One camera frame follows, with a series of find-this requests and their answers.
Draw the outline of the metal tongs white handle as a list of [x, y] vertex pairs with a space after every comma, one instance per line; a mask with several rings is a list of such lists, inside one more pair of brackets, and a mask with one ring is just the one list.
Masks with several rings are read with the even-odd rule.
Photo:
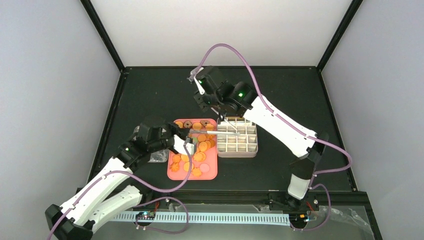
[[189, 119], [192, 123], [190, 128], [191, 134], [209, 134], [209, 135], [232, 135], [232, 136], [240, 136], [241, 133], [236, 131], [229, 130], [218, 130], [217, 122], [211, 118], [193, 118]]

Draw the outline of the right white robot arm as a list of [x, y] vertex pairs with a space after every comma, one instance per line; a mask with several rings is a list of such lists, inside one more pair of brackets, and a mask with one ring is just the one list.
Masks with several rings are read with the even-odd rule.
[[197, 86], [194, 99], [202, 110], [214, 110], [220, 120], [227, 114], [244, 118], [266, 130], [294, 154], [284, 200], [290, 209], [299, 209], [305, 203], [314, 172], [326, 149], [313, 139], [318, 134], [279, 111], [250, 84], [243, 81], [232, 84], [218, 67], [196, 67], [188, 79]]

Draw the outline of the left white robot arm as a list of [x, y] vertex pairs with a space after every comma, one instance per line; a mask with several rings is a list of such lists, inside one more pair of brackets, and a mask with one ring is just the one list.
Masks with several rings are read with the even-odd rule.
[[188, 181], [188, 176], [176, 187], [162, 189], [134, 173], [150, 160], [151, 154], [162, 150], [190, 158], [196, 151], [190, 133], [190, 128], [180, 127], [175, 122], [152, 119], [149, 124], [140, 123], [86, 186], [61, 205], [52, 204], [46, 209], [47, 239], [90, 240], [101, 226], [122, 211], [142, 207], [143, 194], [134, 185], [110, 196], [128, 178], [159, 193], [180, 189]]

